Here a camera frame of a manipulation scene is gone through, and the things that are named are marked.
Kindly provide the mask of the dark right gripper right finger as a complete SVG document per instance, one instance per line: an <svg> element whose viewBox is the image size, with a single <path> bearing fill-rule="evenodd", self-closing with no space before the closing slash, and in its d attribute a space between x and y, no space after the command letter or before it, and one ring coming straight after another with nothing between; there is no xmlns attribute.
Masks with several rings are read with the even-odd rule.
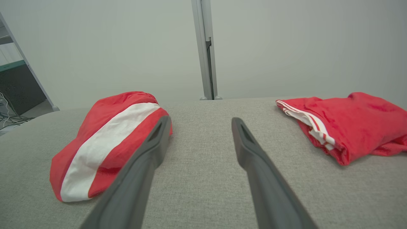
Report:
<svg viewBox="0 0 407 229"><path fill-rule="evenodd" d="M316 229L312 217L243 120L232 118L231 127L238 163L247 173L258 227Z"/></svg>

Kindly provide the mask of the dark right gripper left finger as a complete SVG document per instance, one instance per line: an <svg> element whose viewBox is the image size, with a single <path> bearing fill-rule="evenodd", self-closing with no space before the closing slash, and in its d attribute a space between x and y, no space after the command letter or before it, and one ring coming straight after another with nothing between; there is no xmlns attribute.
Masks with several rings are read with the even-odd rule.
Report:
<svg viewBox="0 0 407 229"><path fill-rule="evenodd" d="M82 229L140 229L155 170L164 161L171 130L170 116L162 116L134 152L96 206Z"/></svg>

